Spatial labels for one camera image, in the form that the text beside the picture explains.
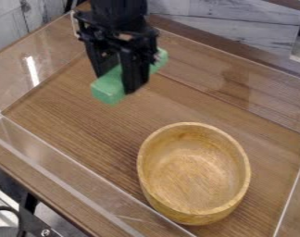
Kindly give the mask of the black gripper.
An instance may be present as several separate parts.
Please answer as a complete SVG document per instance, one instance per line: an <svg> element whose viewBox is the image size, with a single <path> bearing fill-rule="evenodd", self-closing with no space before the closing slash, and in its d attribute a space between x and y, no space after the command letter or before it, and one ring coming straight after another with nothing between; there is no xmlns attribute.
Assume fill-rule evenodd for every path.
<svg viewBox="0 0 300 237"><path fill-rule="evenodd" d="M157 62L158 30L146 20L148 0L92 0L90 5L90 10L73 15L77 38L97 77L110 72L121 58L125 93L133 94L149 82L150 65Z"/></svg>

